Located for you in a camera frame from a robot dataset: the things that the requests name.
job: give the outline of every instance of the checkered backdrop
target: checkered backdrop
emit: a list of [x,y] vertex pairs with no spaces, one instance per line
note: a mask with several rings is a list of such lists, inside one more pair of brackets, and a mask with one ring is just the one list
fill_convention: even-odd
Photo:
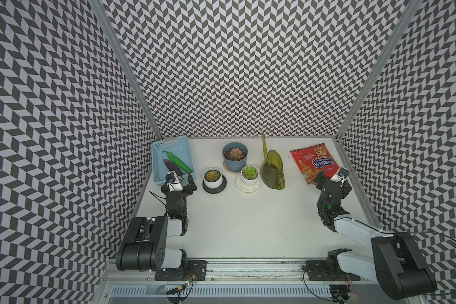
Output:
[[[385,228],[456,238],[456,1],[422,4],[343,143]],[[456,289],[456,245],[418,237],[439,289]]]
[[164,136],[334,135],[408,0],[103,0]]
[[0,303],[91,298],[152,140],[85,0],[0,1]]

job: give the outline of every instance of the flower pot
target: flower pot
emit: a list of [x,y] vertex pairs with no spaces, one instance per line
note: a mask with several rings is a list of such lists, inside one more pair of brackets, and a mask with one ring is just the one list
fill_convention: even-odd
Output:
[[[256,170],[257,170],[257,177],[255,179],[246,179],[244,176],[243,176],[243,170],[246,168],[246,167],[254,167]],[[260,171],[257,167],[255,166],[244,166],[240,172],[240,175],[242,176],[242,184],[247,187],[247,188],[253,188],[255,187],[258,182],[259,182],[259,178],[260,178]]]
[[[239,161],[230,161],[230,160],[226,159],[225,152],[228,151],[229,148],[240,148],[240,150],[245,152],[245,157]],[[226,168],[229,171],[236,173],[236,172],[240,172],[242,170],[242,168],[245,167],[246,157],[249,154],[249,150],[242,143],[229,143],[223,148],[222,154],[223,154],[223,159],[225,161]]]
[[[216,181],[207,181],[207,179],[206,179],[206,174],[207,174],[208,172],[212,171],[212,170],[217,171],[217,172],[220,174],[220,176],[219,176],[219,178],[218,178]],[[223,177],[221,176],[221,172],[220,172],[218,169],[216,169],[216,168],[209,168],[209,169],[207,169],[207,170],[204,172],[203,177],[204,177],[204,185],[206,185],[206,187],[208,187],[208,188],[210,188],[210,189],[219,188],[219,186],[221,186],[221,184],[223,183]]]

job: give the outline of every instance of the wooden coaster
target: wooden coaster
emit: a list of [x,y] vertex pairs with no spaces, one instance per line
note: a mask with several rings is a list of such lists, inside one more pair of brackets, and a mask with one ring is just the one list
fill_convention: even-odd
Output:
[[231,173],[231,174],[238,174],[240,173],[240,171],[238,172],[231,172],[230,170],[228,170],[228,168],[226,167],[226,163],[223,161],[223,167],[225,168],[225,170],[228,172],[228,173]]

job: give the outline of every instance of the metal frame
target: metal frame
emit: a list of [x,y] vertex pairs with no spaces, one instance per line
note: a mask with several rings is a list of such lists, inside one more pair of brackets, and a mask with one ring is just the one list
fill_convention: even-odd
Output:
[[118,59],[118,64],[122,67],[123,72],[127,78],[128,83],[130,84],[130,88],[132,88],[140,106],[143,109],[143,112],[149,122],[152,131],[154,132],[155,137],[158,140],[162,139],[162,134],[157,126],[156,120],[152,116],[152,112],[150,111],[149,103],[147,102],[144,94],[142,93],[142,89],[140,88],[140,84],[137,81],[137,78],[134,75],[132,67],[128,63],[127,57],[125,52],[123,51],[122,47],[120,46],[120,42],[118,41],[117,35],[113,30],[111,25],[110,19],[106,15],[106,12],[103,7],[103,3],[101,0],[88,0],[88,3],[91,6],[91,10],[96,16],[98,21],[98,25],[103,30],[103,33],[110,43],[110,47]]
[[373,210],[373,207],[371,206],[370,200],[367,197],[367,194],[363,188],[363,185],[361,184],[360,179],[358,178],[358,174],[353,168],[353,165],[348,158],[348,155],[345,152],[345,149],[343,145],[337,140],[333,139],[334,146],[336,146],[336,150],[341,157],[341,162],[344,168],[348,169],[350,172],[350,183],[353,186],[353,191],[356,194],[356,197],[358,198],[360,202],[361,209],[363,209],[363,213],[365,214],[365,218],[367,219],[368,223],[371,224],[372,226],[382,228],[380,225],[380,221],[377,218],[377,215],[375,214],[375,210]]
[[[134,76],[133,70],[127,60],[125,52],[123,51],[117,35],[115,34],[109,18],[106,15],[103,4],[101,0],[88,0],[91,5],[92,11],[95,13],[98,24],[103,29],[103,32],[109,41],[111,48],[117,57],[120,66],[122,67],[125,76],[127,77],[128,82],[134,94],[139,101],[140,106],[144,110],[147,121],[149,122],[155,137],[158,140],[162,139],[162,135],[152,113],[148,102],[142,93],[137,78]],[[371,70],[368,78],[366,79],[362,89],[360,90],[355,102],[353,103],[350,112],[344,119],[341,128],[338,130],[336,135],[330,136],[268,136],[268,138],[332,138],[336,146],[337,152],[341,157],[342,165],[350,171],[350,179],[353,185],[353,190],[355,191],[360,205],[365,213],[367,221],[376,227],[380,227],[377,216],[375,215],[373,208],[366,196],[364,188],[358,179],[357,173],[353,169],[353,166],[348,159],[348,156],[339,142],[351,123],[353,122],[356,114],[359,112],[361,106],[366,100],[368,94],[370,93],[372,87],[377,81],[380,73],[387,64],[389,58],[393,54],[395,48],[397,47],[399,41],[401,40],[405,30],[409,26],[410,22],[414,18],[417,10],[419,9],[423,0],[409,0],[409,4],[405,8],[401,18],[395,26],[394,31],[390,34],[388,42],[385,44],[382,53],[378,57],[373,69]],[[235,137],[201,137],[201,138],[235,138]],[[236,137],[236,138],[253,138],[253,137]],[[151,168],[149,168],[149,174],[145,180],[145,183],[142,187],[139,199],[135,205],[133,215],[137,214],[137,211],[142,201],[142,197],[145,193],[148,180],[151,175]],[[206,281],[198,282],[199,284],[217,284],[217,283],[229,283],[229,284],[282,284],[282,283],[292,283],[300,284],[302,280],[302,265],[307,260],[321,260],[321,258],[284,258],[284,259],[205,259],[208,260],[207,266],[207,275]],[[95,293],[92,298],[93,304],[107,304],[111,292],[115,284],[159,284],[162,282],[156,282],[154,280],[154,272],[138,272],[138,271],[118,271],[116,269],[115,260],[110,259],[103,273],[102,278],[98,281],[95,287]],[[309,284],[322,284],[328,282],[309,282]],[[365,284],[371,283],[367,280],[362,280],[359,282],[354,282],[354,284]],[[427,303],[426,299],[422,296],[414,297],[407,299],[408,303],[412,304],[424,304]]]
[[389,61],[393,52],[396,50],[400,40],[402,39],[402,36],[404,35],[404,32],[416,15],[417,10],[419,9],[422,2],[423,0],[409,0],[409,4],[404,9],[404,12],[402,13],[400,19],[397,21],[397,24],[390,34],[389,40],[383,47],[382,53],[380,56],[378,56],[373,69],[370,71],[370,74],[368,74],[368,78],[363,84],[363,87],[361,88],[358,96],[356,97],[356,100],[354,101],[350,112],[345,117],[343,124],[339,128],[338,133],[336,134],[336,137],[338,139],[341,139],[350,128],[350,125],[353,122],[356,114],[359,112],[361,106],[365,102],[368,94],[380,76],[380,73],[383,71],[385,65],[387,65],[387,61]]

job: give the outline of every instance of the white saucer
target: white saucer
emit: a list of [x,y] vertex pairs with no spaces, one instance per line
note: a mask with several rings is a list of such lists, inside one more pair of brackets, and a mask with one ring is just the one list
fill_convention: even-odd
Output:
[[257,183],[253,187],[247,187],[247,186],[243,185],[242,175],[238,174],[235,178],[235,186],[238,188],[238,190],[240,190],[243,193],[246,193],[246,194],[254,193],[258,189],[260,189],[261,179],[258,178]]

